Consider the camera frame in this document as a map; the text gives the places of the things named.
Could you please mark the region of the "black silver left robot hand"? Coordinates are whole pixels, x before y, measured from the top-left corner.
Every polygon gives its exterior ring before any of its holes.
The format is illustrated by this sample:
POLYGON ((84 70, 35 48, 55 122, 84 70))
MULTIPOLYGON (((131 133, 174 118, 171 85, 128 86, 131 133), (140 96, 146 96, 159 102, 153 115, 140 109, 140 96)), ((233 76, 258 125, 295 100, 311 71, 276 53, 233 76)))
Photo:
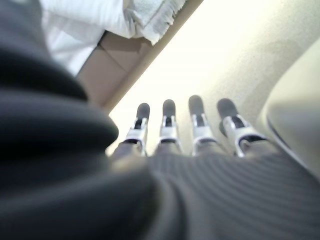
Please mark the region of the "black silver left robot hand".
POLYGON ((317 240, 320 182, 268 140, 112 157, 114 122, 47 49, 37 0, 0 3, 3 240, 317 240))

